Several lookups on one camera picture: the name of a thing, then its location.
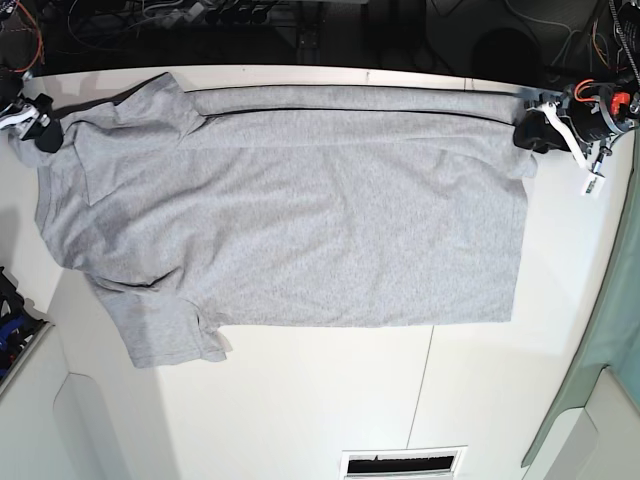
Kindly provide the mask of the rack of blue clamps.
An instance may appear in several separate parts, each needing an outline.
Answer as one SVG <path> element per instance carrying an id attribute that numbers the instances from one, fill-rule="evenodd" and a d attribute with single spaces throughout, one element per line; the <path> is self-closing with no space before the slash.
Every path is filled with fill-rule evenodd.
<path id="1" fill-rule="evenodd" d="M 1 382 L 8 379 L 32 341 L 48 324 L 32 316 L 25 299 L 1 267 Z"/>

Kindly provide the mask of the grey t-shirt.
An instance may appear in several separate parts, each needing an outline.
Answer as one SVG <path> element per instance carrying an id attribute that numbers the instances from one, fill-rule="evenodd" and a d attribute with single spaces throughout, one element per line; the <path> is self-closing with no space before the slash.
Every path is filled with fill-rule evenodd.
<path id="1" fill-rule="evenodd" d="M 35 221 L 138 368 L 221 361 L 227 325 L 507 322 L 532 155 L 518 98 L 170 74 L 62 117 Z"/>

